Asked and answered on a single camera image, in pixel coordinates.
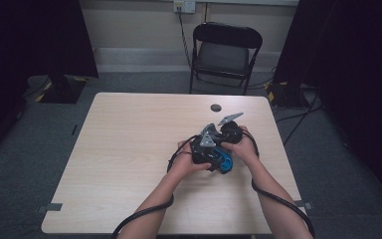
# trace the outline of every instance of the gray carpet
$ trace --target gray carpet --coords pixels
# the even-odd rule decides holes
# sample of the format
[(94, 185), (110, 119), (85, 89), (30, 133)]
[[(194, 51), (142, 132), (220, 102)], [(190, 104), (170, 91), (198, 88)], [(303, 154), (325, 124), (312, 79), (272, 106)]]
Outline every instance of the gray carpet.
[[(270, 77), (269, 73), (254, 73), (251, 84)], [(30, 79), (29, 91), (40, 87), (45, 80), (46, 77)], [(44, 234), (40, 227), (45, 215), (37, 212), (39, 206), (52, 200), (95, 94), (187, 94), (188, 81), (186, 72), (100, 73), (100, 79), (90, 79), (75, 105), (36, 103), (39, 92), (26, 98), (28, 102), (21, 119), (0, 143), (0, 238), (108, 238), (108, 235)], [(257, 87), (252, 86), (255, 89), (249, 90), (248, 95), (265, 96), (265, 91)], [(207, 83), (197, 83), (195, 88), (211, 94), (240, 95), (242, 92), (242, 89)], [(314, 91), (306, 92), (310, 101), (314, 95)], [(320, 106), (321, 102), (317, 100), (315, 105)], [(303, 113), (298, 109), (273, 111), (277, 120)], [(298, 120), (278, 122), (284, 140)], [(302, 199), (313, 206), (307, 214), (316, 238), (382, 238), (382, 187), (345, 146), (344, 139), (339, 126), (324, 110), (319, 110), (303, 120), (286, 144)], [(258, 237), (273, 238), (271, 235)]]

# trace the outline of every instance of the blue part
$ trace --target blue part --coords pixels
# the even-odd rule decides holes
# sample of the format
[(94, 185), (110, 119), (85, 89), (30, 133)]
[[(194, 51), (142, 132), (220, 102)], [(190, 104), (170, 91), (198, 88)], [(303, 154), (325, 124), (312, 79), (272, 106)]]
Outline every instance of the blue part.
[(232, 169), (232, 166), (234, 165), (231, 156), (219, 147), (215, 147), (214, 150), (219, 152), (222, 155), (222, 158), (224, 159), (223, 162), (220, 164), (220, 169), (222, 170), (222, 172), (226, 173), (230, 171)]

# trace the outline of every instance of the chair backrest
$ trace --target chair backrest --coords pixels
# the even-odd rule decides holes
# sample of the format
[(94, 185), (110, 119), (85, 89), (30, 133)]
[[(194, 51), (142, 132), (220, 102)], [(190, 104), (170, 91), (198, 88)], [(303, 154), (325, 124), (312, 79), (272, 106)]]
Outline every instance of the chair backrest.
[(249, 27), (207, 22), (198, 25), (193, 32), (193, 40), (237, 46), (250, 49), (260, 49), (263, 38), (259, 32)]

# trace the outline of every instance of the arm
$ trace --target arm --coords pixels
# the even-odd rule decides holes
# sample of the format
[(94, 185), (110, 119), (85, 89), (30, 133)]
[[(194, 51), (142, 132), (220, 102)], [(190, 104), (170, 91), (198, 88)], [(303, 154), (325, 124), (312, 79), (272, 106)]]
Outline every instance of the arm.
[[(192, 161), (191, 155), (186, 153), (191, 151), (189, 143), (182, 148), (182, 151), (184, 153), (180, 153), (178, 155), (171, 169), (162, 177), (159, 184), (141, 203), (141, 205), (139, 205), (135, 212), (169, 201), (173, 191), (182, 179), (195, 171), (205, 170), (211, 166), (210, 163), (195, 164)], [(137, 219), (126, 224), (120, 231), (117, 238), (156, 238), (165, 212), (166, 209), (163, 209), (142, 217), (138, 217)]]
[[(260, 162), (249, 138), (244, 136), (237, 144), (224, 142), (222, 146), (231, 150), (244, 162), (250, 170), (254, 182), (261, 190), (294, 204), (290, 195)], [(303, 220), (295, 212), (261, 194), (259, 194), (259, 200), (269, 227), (276, 238), (312, 238)]]

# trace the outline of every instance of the black folding chair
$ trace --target black folding chair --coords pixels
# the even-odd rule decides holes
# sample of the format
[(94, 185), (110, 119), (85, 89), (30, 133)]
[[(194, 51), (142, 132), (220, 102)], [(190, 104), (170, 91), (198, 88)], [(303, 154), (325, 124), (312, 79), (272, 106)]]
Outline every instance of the black folding chair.
[[(197, 43), (201, 42), (197, 53)], [(257, 54), (263, 38), (249, 27), (208, 22), (198, 25), (193, 32), (193, 52), (189, 94), (193, 91), (194, 75), (218, 76), (246, 81), (247, 92)], [(250, 59), (250, 50), (255, 50)]]

